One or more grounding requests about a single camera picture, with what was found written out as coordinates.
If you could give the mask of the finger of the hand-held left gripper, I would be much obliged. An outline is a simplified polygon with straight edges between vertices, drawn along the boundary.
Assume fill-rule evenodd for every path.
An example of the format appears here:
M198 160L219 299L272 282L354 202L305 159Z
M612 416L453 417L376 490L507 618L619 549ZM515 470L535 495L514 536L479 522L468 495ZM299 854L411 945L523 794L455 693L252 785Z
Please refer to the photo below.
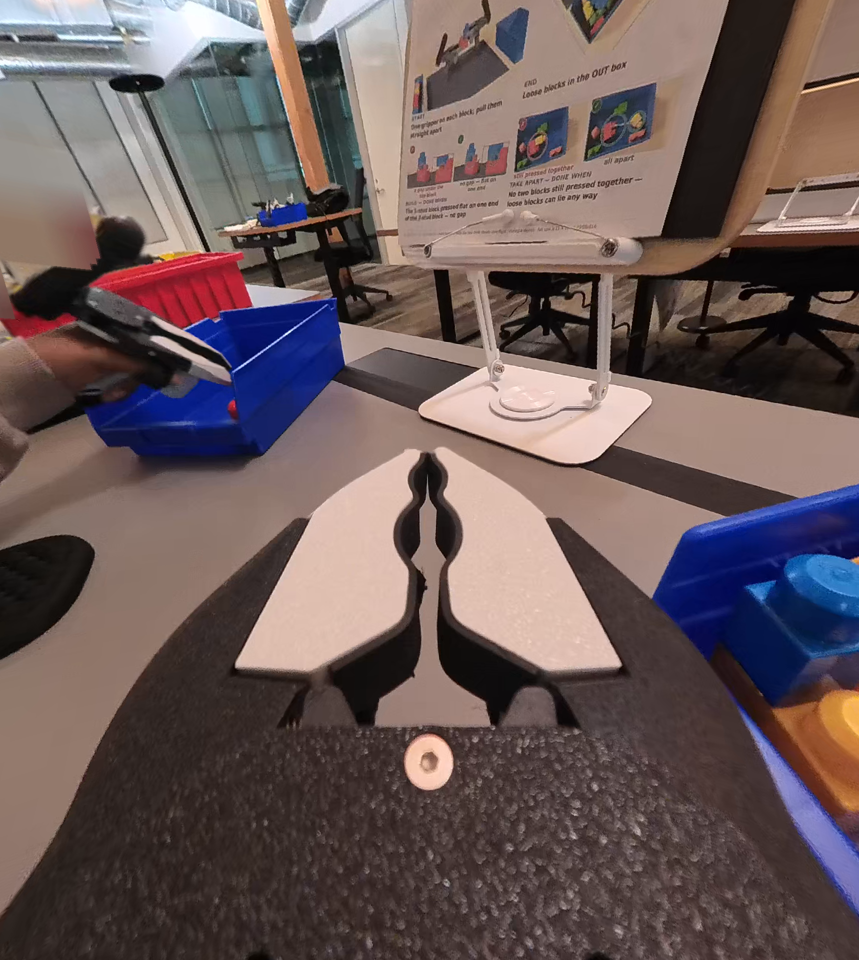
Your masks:
M232 366L221 352L148 307L122 298L120 323L125 329L124 340L136 356L181 375L232 385Z

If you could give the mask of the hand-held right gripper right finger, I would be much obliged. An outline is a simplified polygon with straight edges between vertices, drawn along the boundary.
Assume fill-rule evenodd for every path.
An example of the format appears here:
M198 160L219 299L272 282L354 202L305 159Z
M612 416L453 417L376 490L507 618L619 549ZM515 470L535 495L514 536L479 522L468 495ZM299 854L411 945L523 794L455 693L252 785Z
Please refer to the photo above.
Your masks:
M613 679L624 668L549 519L515 487L446 447L427 492L444 558L437 648L447 677L497 725L523 689Z

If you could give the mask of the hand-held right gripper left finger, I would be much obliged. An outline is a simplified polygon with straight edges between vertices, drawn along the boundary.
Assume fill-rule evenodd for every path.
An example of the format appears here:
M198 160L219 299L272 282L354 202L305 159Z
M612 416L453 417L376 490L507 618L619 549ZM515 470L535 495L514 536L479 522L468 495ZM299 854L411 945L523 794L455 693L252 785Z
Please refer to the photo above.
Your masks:
M413 562L429 455L405 449L327 498L303 526L233 668L340 691L356 722L412 678L424 575Z

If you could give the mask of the blue single-stud toy block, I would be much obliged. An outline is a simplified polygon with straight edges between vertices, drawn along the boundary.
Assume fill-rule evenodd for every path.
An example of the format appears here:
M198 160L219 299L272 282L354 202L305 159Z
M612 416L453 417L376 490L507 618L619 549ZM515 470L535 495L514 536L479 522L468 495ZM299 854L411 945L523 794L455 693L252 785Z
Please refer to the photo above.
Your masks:
M790 558L779 576L738 594L721 644L771 706L832 679L859 683L859 564Z

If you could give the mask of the person's left hand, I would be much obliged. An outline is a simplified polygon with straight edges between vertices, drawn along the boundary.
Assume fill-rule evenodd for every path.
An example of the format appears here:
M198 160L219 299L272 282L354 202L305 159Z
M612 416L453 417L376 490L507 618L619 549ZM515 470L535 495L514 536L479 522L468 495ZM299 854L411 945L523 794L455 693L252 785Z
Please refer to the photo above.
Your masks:
M142 386L169 383L168 372L158 364L120 352L71 325L40 333L26 342L53 377L76 397L103 383L100 402L120 402Z

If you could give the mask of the red ribbed plastic bin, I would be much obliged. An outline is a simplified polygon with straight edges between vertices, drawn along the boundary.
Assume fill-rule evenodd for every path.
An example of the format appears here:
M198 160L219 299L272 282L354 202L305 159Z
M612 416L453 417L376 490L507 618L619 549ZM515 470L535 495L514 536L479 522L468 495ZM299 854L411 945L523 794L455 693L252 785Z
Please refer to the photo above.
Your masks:
M46 271L56 274L46 287L52 292L48 303L68 306L85 286L92 286L145 306L185 329L218 318L222 311L252 306L241 259L238 253L196 252L112 271L52 268Z

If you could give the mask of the black floor lamp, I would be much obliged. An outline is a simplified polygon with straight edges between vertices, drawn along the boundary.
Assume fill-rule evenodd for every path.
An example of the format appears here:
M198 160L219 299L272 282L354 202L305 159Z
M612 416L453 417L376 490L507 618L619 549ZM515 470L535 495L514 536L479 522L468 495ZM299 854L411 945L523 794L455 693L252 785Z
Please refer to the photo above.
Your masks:
M162 90L165 86L165 80L154 74L129 73L111 78L109 86L117 94L125 94L138 99L141 111L152 130L160 155L169 171L173 188L180 196L185 217L192 224L195 239L199 242L203 252L210 253L212 248L206 236L206 231L197 216L196 208L175 161L171 146L162 130L153 104L150 102L149 94Z

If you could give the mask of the wooden pillar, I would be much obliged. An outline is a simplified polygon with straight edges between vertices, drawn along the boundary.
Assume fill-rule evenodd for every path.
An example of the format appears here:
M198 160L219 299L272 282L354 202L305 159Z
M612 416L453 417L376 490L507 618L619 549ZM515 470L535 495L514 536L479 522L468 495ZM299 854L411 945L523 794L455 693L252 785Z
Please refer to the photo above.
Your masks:
M297 158L307 188L322 190L329 170L285 1L256 1Z

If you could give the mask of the black pad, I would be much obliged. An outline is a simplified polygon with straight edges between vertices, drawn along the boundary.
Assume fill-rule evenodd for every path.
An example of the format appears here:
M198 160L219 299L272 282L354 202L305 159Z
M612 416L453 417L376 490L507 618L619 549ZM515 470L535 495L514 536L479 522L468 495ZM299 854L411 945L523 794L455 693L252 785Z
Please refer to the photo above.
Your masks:
M39 640L75 605L96 552L51 535L0 549L0 661Z

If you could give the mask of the printed instruction sheet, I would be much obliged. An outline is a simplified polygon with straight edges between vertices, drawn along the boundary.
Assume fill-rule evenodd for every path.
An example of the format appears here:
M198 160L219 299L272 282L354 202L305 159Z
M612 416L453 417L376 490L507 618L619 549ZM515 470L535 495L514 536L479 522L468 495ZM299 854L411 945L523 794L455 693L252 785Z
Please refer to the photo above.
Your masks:
M398 237L662 234L721 1L413 2Z

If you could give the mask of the small clear stand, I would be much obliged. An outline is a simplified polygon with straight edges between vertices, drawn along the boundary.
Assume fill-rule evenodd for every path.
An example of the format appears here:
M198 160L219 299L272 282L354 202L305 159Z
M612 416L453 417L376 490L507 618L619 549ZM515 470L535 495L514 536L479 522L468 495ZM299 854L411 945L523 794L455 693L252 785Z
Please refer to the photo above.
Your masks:
M813 216L789 216L791 205L804 192L820 191L821 189L855 188L852 204L842 213ZM831 174L826 176L809 176L800 179L780 210L779 215L770 221L763 222L757 227L758 234L823 234L859 231L859 214L856 213L859 205L859 171Z

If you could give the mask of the small wooden display board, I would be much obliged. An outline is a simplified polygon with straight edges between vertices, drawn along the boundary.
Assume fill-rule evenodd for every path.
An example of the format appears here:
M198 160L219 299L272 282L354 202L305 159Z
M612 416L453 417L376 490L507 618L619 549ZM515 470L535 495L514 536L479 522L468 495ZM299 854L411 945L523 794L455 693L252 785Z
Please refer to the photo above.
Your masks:
M803 179L854 172L859 172L859 78L805 90L767 192L788 192Z

